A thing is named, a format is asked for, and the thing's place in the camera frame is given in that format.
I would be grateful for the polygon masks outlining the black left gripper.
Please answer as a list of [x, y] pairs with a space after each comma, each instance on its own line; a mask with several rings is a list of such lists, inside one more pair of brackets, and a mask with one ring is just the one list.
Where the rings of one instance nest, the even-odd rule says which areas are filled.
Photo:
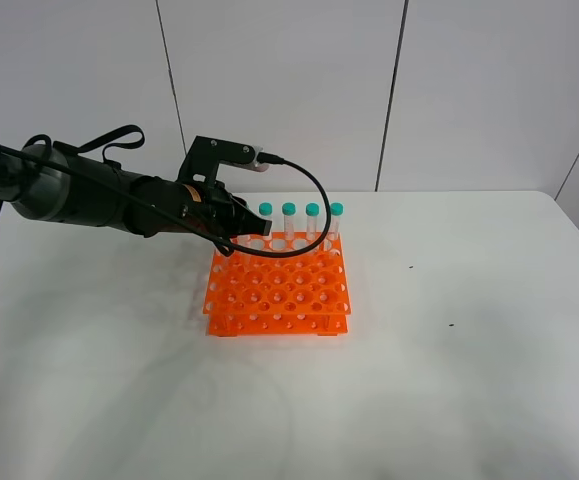
[[271, 220], [257, 216], [225, 189], [218, 193], [218, 199], [211, 199], [200, 186], [172, 182], [168, 187], [168, 199], [176, 201], [172, 214], [204, 233], [225, 238], [264, 237], [271, 232]]

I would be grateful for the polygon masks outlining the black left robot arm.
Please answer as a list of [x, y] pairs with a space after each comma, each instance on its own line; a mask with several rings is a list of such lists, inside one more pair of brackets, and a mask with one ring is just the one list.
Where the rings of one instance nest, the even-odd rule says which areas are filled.
[[80, 147], [45, 135], [32, 137], [20, 150], [0, 145], [0, 210], [9, 203], [30, 220], [109, 227], [144, 238], [193, 230], [227, 240], [269, 234], [270, 221], [217, 178], [222, 164], [259, 170], [253, 146], [198, 136], [173, 181], [86, 156], [95, 149], [139, 148], [142, 139], [122, 138], [140, 131], [126, 125]]

